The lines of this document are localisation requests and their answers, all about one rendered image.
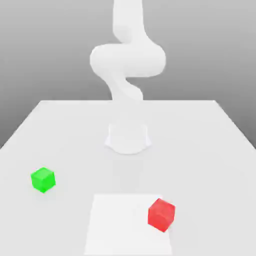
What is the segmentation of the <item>small green cube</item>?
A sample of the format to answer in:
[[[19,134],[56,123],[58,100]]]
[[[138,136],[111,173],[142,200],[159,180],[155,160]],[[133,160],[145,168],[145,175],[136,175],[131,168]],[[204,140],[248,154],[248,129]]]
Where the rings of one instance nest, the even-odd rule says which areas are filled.
[[[41,193],[45,193],[56,185],[55,173],[46,167],[36,170],[30,177],[32,186]]]

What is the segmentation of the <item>small red cube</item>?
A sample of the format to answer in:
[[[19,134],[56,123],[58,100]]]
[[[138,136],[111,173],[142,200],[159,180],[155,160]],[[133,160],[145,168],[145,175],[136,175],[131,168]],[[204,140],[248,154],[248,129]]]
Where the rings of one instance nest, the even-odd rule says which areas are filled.
[[[147,223],[164,233],[173,223],[175,213],[175,205],[158,198],[148,208]]]

